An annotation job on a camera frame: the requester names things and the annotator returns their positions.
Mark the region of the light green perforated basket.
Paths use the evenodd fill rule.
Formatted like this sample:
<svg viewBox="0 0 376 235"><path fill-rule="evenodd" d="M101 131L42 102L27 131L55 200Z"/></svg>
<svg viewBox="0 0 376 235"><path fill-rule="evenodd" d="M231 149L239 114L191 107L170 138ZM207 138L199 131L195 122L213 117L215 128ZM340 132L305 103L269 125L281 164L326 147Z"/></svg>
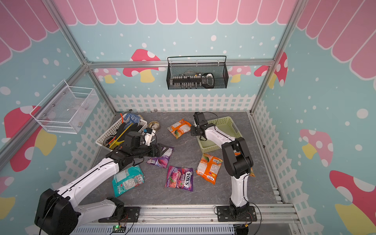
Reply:
<svg viewBox="0 0 376 235"><path fill-rule="evenodd" d="M229 136L232 136L234 138L242 137L241 132L239 131L238 127L235 125L234 121L230 116L220 117L218 119L215 118L209 120L208 123L215 124L217 128L219 128L222 132ZM200 140L200 137L197 137L197 141L199 143L202 153L209 153L220 149L220 147L212 141L203 141Z"/></svg>

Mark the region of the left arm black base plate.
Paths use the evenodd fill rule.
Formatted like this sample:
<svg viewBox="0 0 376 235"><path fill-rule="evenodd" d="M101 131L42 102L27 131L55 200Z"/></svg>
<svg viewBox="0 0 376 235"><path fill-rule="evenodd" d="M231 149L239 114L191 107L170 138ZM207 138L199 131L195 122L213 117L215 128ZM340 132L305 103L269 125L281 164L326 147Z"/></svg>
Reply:
<svg viewBox="0 0 376 235"><path fill-rule="evenodd" d="M99 223L127 223L138 222L141 207L121 207L116 209L111 217L101 218Z"/></svg>

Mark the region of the large purple Fox's candy bag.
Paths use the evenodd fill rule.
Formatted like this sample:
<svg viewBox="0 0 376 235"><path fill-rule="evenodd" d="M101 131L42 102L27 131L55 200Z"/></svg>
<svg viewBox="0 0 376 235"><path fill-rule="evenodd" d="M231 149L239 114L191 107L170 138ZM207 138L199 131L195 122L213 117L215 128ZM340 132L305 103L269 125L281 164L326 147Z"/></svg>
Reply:
<svg viewBox="0 0 376 235"><path fill-rule="evenodd" d="M169 166L166 176L166 188L193 191L193 169Z"/></svg>

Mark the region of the small purple berries candy bag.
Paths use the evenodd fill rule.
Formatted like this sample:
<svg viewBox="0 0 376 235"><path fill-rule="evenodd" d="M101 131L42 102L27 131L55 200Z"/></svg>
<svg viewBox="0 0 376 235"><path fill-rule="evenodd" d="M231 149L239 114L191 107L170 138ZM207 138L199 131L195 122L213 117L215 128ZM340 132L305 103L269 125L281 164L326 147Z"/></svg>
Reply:
<svg viewBox="0 0 376 235"><path fill-rule="evenodd" d="M158 166L160 168L167 168L169 159L174 151L173 147L163 147L160 157L151 157L146 162L147 164Z"/></svg>

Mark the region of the orange Fox's candy bag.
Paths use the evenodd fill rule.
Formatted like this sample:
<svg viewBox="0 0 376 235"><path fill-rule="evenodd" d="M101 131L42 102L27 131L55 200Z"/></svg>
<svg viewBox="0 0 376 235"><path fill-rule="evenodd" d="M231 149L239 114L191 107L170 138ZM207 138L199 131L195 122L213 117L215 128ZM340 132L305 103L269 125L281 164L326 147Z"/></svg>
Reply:
<svg viewBox="0 0 376 235"><path fill-rule="evenodd" d="M196 174L215 185L222 163L223 161L220 158L204 153L197 167Z"/></svg>

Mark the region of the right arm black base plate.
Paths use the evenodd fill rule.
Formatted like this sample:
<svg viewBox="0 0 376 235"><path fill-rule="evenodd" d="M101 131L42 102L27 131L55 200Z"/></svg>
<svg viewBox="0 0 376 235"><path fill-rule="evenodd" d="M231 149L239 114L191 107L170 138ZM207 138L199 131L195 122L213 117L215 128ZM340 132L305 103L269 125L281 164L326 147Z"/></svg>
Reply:
<svg viewBox="0 0 376 235"><path fill-rule="evenodd" d="M256 222L258 220L254 206L249 205L241 208L216 206L214 212L219 222Z"/></svg>

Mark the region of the teal candy bag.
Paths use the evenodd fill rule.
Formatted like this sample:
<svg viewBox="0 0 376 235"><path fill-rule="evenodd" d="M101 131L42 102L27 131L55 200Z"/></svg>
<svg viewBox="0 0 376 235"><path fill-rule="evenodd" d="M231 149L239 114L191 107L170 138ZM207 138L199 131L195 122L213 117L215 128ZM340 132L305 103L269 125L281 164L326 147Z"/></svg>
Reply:
<svg viewBox="0 0 376 235"><path fill-rule="evenodd" d="M115 197L119 197L144 182L144 174L138 165L117 173L112 180Z"/></svg>

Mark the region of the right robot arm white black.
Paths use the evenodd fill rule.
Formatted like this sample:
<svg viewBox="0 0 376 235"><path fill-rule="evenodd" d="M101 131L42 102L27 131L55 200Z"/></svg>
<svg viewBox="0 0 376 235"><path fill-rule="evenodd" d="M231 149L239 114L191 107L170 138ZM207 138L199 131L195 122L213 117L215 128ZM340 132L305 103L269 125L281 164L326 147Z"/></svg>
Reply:
<svg viewBox="0 0 376 235"><path fill-rule="evenodd" d="M254 165L246 140L235 138L221 131L215 124L208 123L203 112L195 112L191 135L203 137L222 149L223 162L231 176L232 194L229 201L230 215L240 219L247 215L250 203L247 196L247 183Z"/></svg>

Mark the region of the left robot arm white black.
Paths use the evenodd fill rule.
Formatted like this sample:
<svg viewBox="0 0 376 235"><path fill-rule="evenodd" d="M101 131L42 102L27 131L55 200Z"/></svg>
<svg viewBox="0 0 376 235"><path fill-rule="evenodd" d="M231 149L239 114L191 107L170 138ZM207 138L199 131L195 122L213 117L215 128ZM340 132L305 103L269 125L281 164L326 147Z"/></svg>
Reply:
<svg viewBox="0 0 376 235"><path fill-rule="evenodd" d="M126 218L129 214L124 203L114 197L83 206L80 202L108 178L138 165L136 159L161 157L166 146L151 140L151 134L142 136L139 132L129 132L118 147L82 176L55 191L44 191L34 220L39 231L48 235L69 235L77 227L92 221L120 222Z"/></svg>

